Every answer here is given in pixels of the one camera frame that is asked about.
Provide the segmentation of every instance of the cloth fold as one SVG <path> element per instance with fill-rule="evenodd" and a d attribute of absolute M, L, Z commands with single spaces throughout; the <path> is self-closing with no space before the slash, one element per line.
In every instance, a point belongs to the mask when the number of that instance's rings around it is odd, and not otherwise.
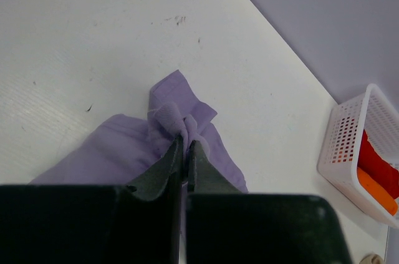
<path fill-rule="evenodd" d="M 210 163 L 226 180 L 248 191 L 244 175 L 211 123 L 217 112 L 197 99 L 180 71 L 151 88 L 148 108 L 148 120 L 123 114 L 109 118 L 80 148 L 31 183 L 123 185 L 159 160 L 180 134 L 185 157 L 190 143 L 200 141 Z"/>
<path fill-rule="evenodd" d="M 368 141 L 365 130 L 363 130 L 357 165 L 380 184 L 393 199 L 399 197 L 399 171 L 377 154 Z"/>

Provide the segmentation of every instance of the purple cloth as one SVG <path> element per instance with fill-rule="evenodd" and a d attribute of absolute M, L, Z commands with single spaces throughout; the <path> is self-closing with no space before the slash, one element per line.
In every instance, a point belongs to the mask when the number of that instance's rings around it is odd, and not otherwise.
<path fill-rule="evenodd" d="M 109 118 L 80 148 L 31 183 L 122 185 L 159 160 L 181 134 L 185 152 L 193 140 L 199 140 L 216 169 L 247 192 L 244 175 L 211 123 L 216 114 L 196 98 L 180 71 L 175 71 L 152 87 L 148 121 L 122 114 Z"/>

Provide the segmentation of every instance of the white tabletop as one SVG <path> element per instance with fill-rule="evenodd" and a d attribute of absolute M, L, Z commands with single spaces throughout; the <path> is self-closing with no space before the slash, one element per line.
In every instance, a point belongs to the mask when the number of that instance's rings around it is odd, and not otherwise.
<path fill-rule="evenodd" d="M 387 227 L 316 171 L 334 100 L 249 0 L 0 0 L 0 9 L 0 182 L 30 181 L 111 115 L 145 118 L 150 87 L 180 69 L 219 112 L 213 122 L 250 191 L 321 195 L 354 263 L 384 255 Z"/>

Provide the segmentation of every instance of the dirt speck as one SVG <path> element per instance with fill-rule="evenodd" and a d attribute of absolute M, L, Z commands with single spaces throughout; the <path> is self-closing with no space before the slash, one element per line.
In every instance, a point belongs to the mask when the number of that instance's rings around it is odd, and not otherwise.
<path fill-rule="evenodd" d="M 186 17 L 185 16 L 175 16 L 175 21 L 176 21 L 176 25 L 179 26 L 179 25 L 183 24 L 184 22 L 186 22 Z"/>
<path fill-rule="evenodd" d="M 92 110 L 93 104 L 86 110 L 86 112 L 89 112 L 90 110 Z"/>

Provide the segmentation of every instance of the white plastic basket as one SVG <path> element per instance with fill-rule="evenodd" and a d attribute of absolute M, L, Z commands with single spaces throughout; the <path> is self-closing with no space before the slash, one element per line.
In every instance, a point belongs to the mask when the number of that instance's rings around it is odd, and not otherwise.
<path fill-rule="evenodd" d="M 358 181 L 356 168 L 363 129 L 381 158 L 398 168 L 399 114 L 378 86 L 370 84 L 366 93 L 332 109 L 318 171 L 363 212 L 399 228 L 399 212 L 395 217 L 390 215 Z"/>

